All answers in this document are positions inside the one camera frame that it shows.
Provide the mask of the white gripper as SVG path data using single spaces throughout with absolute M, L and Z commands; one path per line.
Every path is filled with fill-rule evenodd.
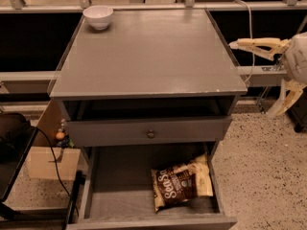
M 230 42 L 229 47 L 268 60 L 274 60 L 275 55 L 284 54 L 282 61 L 292 80 L 281 81 L 279 98 L 267 111 L 268 117 L 282 115 L 303 94 L 307 83 L 307 33 L 296 34 L 291 40 L 275 37 L 239 38 Z

